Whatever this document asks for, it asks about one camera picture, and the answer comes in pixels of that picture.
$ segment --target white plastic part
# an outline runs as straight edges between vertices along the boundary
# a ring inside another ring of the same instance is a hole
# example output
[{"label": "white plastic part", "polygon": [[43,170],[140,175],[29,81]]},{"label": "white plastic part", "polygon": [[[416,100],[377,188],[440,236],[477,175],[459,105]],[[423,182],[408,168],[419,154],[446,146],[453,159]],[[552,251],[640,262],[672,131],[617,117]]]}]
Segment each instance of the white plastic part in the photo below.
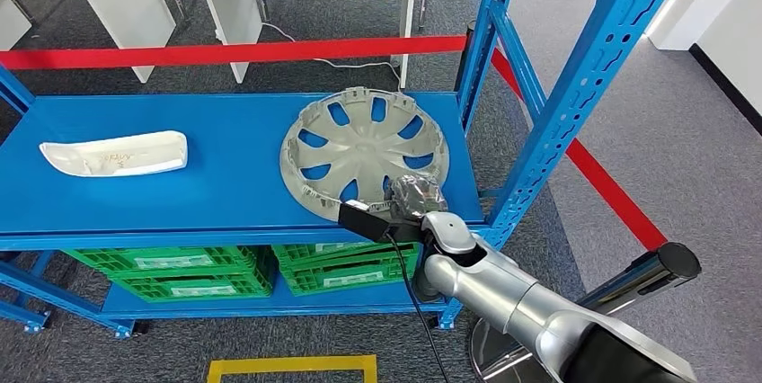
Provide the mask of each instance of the white plastic part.
[{"label": "white plastic part", "polygon": [[424,174],[443,183],[448,168],[442,131],[413,98],[363,87],[311,102],[280,147],[288,191],[331,220],[339,217],[342,199],[359,200],[370,211],[388,209],[388,181]]},{"label": "white plastic part", "polygon": [[81,177],[158,174],[188,163],[188,142],[178,131],[83,143],[43,142],[40,151],[60,172]]}]

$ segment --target crate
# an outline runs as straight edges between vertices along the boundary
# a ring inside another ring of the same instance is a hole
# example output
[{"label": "crate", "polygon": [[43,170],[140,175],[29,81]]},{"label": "crate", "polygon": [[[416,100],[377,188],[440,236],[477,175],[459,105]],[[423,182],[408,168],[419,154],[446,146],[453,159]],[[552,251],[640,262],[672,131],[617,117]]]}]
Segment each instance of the crate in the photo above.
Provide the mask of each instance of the crate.
[{"label": "crate", "polygon": [[[408,276],[418,262],[418,244],[400,245]],[[294,296],[384,284],[403,278],[396,251],[371,252],[281,266],[280,273]]]},{"label": "crate", "polygon": [[66,254],[110,278],[172,277],[246,273],[254,269],[256,247],[98,248]]},{"label": "crate", "polygon": [[275,256],[278,257],[280,266],[293,266],[295,264],[317,262],[347,255],[394,250],[390,244],[375,244],[372,242],[272,245],[271,248]]},{"label": "crate", "polygon": [[272,293],[275,259],[265,246],[255,247],[255,267],[231,274],[111,278],[146,302],[222,298],[267,298]]}]

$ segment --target white label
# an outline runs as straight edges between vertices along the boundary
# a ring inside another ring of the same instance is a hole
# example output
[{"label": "white label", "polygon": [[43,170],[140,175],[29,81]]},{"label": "white label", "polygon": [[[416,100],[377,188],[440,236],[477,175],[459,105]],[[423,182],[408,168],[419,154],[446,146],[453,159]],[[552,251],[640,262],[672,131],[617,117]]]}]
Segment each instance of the white label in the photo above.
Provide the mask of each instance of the white label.
[{"label": "white label", "polygon": [[349,275],[346,277],[326,278],[323,280],[323,287],[338,287],[357,284],[359,282],[380,281],[384,279],[384,273],[381,271],[371,273],[361,273],[359,275]]},{"label": "white label", "polygon": [[169,268],[188,268],[192,266],[207,266],[214,264],[214,261],[206,254],[186,255],[183,257],[136,257],[135,263],[140,269],[169,269]]},{"label": "white label", "polygon": [[338,244],[315,244],[315,252],[318,254],[330,253],[331,251],[336,251],[342,248],[352,248],[353,246],[361,245],[367,245],[367,243],[360,242],[357,244],[353,242],[339,242]]},{"label": "white label", "polygon": [[233,286],[172,287],[172,296],[234,295],[235,293],[237,292]]}]

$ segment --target blue shelf surface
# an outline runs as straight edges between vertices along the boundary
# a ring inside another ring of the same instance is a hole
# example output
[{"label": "blue shelf surface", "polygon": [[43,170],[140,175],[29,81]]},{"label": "blue shelf surface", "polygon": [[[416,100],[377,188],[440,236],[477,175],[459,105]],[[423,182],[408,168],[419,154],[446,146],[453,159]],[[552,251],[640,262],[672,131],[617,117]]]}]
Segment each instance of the blue shelf surface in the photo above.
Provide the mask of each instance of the blue shelf surface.
[{"label": "blue shelf surface", "polygon": [[[437,312],[446,306],[444,300],[440,299],[437,302],[421,304],[421,311]],[[415,308],[401,281],[309,296],[294,296],[279,274],[269,298],[145,302],[112,284],[100,314],[101,317],[109,319],[133,319],[381,314],[414,311]]]},{"label": "blue shelf surface", "polygon": [[[279,170],[288,127],[308,103],[326,95],[38,97],[0,147],[0,190],[13,196],[0,208],[0,248],[66,248],[74,244],[67,236],[95,236],[93,244],[98,236],[108,237],[109,245],[101,246],[133,246],[130,238],[140,235],[161,241],[167,234],[217,231],[235,241],[247,229],[336,227],[296,202]],[[450,168],[443,192],[450,210],[469,223],[483,224],[455,94],[411,96],[447,139]],[[81,142],[165,129],[188,138],[189,161],[182,170],[76,178],[56,171],[38,149],[43,141]],[[60,238],[43,244],[40,238],[49,235]],[[280,235],[277,242],[288,243],[288,235]]]}]

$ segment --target stanchion post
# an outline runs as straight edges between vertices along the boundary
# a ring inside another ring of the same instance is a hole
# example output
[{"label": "stanchion post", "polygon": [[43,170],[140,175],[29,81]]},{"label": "stanchion post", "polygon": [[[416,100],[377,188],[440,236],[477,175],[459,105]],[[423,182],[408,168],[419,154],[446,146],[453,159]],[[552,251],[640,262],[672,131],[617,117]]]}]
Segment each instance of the stanchion post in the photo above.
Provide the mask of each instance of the stanchion post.
[{"label": "stanchion post", "polygon": [[465,59],[468,57],[468,50],[471,48],[471,36],[474,34],[474,28],[476,27],[476,21],[470,21],[465,26],[465,48],[463,49],[463,52],[460,54],[460,63],[457,66],[457,74],[455,77],[455,89],[454,91],[457,92],[458,89],[460,89],[460,81],[463,77],[463,72],[465,70]]}]

